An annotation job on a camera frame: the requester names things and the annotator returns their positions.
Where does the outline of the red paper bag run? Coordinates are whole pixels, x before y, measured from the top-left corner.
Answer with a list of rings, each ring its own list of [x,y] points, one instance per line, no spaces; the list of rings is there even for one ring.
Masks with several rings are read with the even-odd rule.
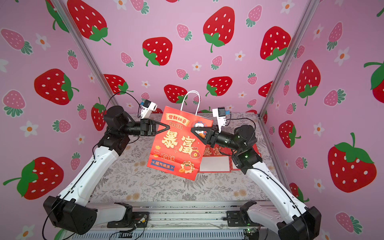
[[[164,88],[171,102],[181,104],[179,110],[165,107],[161,123],[170,130],[155,136],[147,166],[149,168],[194,181],[199,172],[206,145],[192,132],[194,127],[212,127],[213,120],[183,111],[188,92],[173,85]]]
[[[263,162],[256,144],[242,153],[237,151],[231,156],[231,159],[234,163],[234,166],[238,170],[242,171],[244,175],[249,169],[253,169],[254,164]]]
[[[206,146],[201,161],[200,173],[230,173],[232,151],[229,148],[215,145],[213,148]]]

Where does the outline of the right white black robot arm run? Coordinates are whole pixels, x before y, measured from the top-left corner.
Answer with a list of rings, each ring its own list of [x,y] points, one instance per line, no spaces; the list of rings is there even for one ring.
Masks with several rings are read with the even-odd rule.
[[[277,209],[273,212],[248,202],[241,207],[246,220],[268,228],[281,240],[314,240],[319,235],[321,213],[316,207],[307,207],[270,172],[253,148],[257,142],[253,126],[242,125],[232,134],[220,131],[217,125],[194,127],[191,132],[207,146],[231,149],[236,167],[261,188]]]

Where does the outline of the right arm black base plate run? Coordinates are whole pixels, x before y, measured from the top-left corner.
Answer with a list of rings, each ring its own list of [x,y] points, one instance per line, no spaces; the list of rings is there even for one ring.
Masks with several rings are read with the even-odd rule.
[[[262,227],[263,225],[252,222],[241,211],[226,211],[226,215],[222,218],[229,227]]]

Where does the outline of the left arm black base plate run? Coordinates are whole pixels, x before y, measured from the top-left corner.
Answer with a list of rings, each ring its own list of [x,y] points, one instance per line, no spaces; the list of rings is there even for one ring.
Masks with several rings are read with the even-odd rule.
[[[149,216],[149,212],[128,213],[128,215],[120,221],[108,222],[107,228],[146,228]]]

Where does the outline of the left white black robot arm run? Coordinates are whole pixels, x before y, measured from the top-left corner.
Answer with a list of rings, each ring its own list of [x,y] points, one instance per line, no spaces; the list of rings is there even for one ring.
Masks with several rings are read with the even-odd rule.
[[[103,116],[107,124],[104,136],[93,149],[93,156],[56,197],[49,196],[44,209],[53,226],[83,235],[93,226],[109,222],[132,223],[132,207],[114,203],[103,207],[88,208],[87,204],[98,182],[112,163],[122,155],[130,136],[155,136],[170,129],[169,125],[151,119],[134,119],[121,106],[113,106]]]

